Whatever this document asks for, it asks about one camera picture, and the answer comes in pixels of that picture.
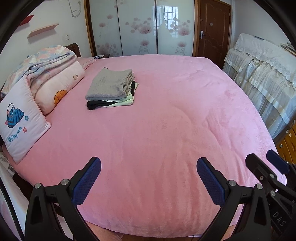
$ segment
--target door handle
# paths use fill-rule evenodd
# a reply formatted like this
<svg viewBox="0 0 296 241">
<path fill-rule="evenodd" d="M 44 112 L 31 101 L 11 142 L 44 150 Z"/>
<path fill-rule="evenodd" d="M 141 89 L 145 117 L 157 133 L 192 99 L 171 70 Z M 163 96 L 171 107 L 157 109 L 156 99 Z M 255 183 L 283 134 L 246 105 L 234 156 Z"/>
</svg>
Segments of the door handle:
<svg viewBox="0 0 296 241">
<path fill-rule="evenodd" d="M 206 36 L 205 34 L 203 34 L 203 31 L 200 31 L 200 38 L 202 39 L 202 36 Z"/>
</svg>

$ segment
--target wooden headboard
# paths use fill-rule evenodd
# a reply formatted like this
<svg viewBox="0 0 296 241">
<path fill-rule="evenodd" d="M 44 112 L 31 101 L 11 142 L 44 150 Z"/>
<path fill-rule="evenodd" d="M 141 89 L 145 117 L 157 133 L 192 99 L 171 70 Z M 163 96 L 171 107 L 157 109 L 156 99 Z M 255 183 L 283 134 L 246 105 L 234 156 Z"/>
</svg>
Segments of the wooden headboard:
<svg viewBox="0 0 296 241">
<path fill-rule="evenodd" d="M 76 43 L 74 44 L 70 44 L 68 46 L 65 46 L 66 48 L 70 49 L 71 51 L 73 51 L 77 57 L 81 57 L 80 51 L 79 51 L 79 47 Z"/>
</svg>

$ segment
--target gray sweater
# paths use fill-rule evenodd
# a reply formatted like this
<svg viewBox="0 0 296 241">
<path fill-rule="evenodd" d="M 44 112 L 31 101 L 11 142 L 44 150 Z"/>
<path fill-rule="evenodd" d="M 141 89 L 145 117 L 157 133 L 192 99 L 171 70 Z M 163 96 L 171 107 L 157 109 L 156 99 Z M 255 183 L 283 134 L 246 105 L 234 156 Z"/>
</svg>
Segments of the gray sweater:
<svg viewBox="0 0 296 241">
<path fill-rule="evenodd" d="M 116 100 L 126 98 L 134 80 L 131 69 L 113 71 L 103 68 L 93 79 L 85 96 L 86 100 Z"/>
</svg>

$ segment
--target wall shelf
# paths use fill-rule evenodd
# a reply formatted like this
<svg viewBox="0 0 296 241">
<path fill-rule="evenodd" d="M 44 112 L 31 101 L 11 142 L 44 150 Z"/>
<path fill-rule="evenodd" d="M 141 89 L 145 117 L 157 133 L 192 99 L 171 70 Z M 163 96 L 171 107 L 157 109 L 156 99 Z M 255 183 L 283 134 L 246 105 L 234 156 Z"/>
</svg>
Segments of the wall shelf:
<svg viewBox="0 0 296 241">
<path fill-rule="evenodd" d="M 33 15 L 30 15 L 30 16 L 27 16 L 21 23 L 19 26 L 22 26 L 28 22 L 30 22 L 30 20 L 34 17 L 34 14 Z"/>
<path fill-rule="evenodd" d="M 48 26 L 45 26 L 45 27 L 42 27 L 42 28 L 35 29 L 32 32 L 30 32 L 30 34 L 28 35 L 28 38 L 33 37 L 33 36 L 35 36 L 37 34 L 52 30 L 58 25 L 59 25 L 59 23 L 55 23 L 55 24 L 52 24 L 52 25 L 48 25 Z"/>
</svg>

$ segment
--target wooden cabinet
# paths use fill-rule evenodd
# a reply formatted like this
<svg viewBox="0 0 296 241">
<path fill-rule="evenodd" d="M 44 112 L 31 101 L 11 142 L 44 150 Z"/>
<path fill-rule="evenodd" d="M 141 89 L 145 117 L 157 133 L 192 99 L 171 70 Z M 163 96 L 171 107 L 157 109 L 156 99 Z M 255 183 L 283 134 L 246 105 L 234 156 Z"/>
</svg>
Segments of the wooden cabinet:
<svg viewBox="0 0 296 241">
<path fill-rule="evenodd" d="M 296 164 L 296 125 L 294 125 L 276 146 L 279 155 L 286 161 Z"/>
</svg>

